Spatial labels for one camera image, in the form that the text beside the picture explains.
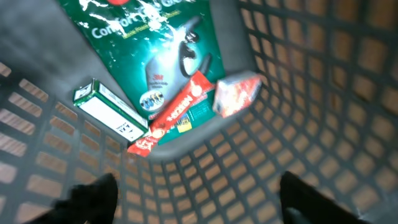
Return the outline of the green gloves package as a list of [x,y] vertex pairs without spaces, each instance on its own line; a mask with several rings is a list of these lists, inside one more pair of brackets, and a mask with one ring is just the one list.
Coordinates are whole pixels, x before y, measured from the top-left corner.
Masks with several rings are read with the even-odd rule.
[[198,0],[59,0],[140,116],[155,120],[202,72],[225,76],[210,3]]

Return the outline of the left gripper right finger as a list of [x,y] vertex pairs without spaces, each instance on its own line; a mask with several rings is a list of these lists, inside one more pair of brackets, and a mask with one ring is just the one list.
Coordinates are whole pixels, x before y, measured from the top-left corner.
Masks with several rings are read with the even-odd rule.
[[279,198],[284,224],[367,224],[289,171],[280,178]]

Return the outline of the green white small box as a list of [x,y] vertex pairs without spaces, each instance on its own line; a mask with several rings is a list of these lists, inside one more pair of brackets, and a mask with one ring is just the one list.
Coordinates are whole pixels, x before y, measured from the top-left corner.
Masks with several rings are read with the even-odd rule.
[[97,79],[73,92],[73,104],[129,142],[149,131],[148,120]]

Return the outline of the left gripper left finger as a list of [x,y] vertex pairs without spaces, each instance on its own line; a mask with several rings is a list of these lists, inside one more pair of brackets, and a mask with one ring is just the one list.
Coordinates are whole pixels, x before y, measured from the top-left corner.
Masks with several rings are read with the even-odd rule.
[[118,204],[118,183],[112,173],[88,185],[73,186],[68,197],[28,224],[113,224]]

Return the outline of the red Nescafe stick sachet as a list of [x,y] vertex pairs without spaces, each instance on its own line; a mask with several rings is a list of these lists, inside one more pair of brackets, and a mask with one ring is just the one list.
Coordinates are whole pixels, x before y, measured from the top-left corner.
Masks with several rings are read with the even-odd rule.
[[149,134],[131,144],[127,152],[147,157],[167,134],[167,131],[177,123],[188,109],[204,99],[204,96],[214,87],[214,84],[210,83],[202,72],[196,72],[150,125]]

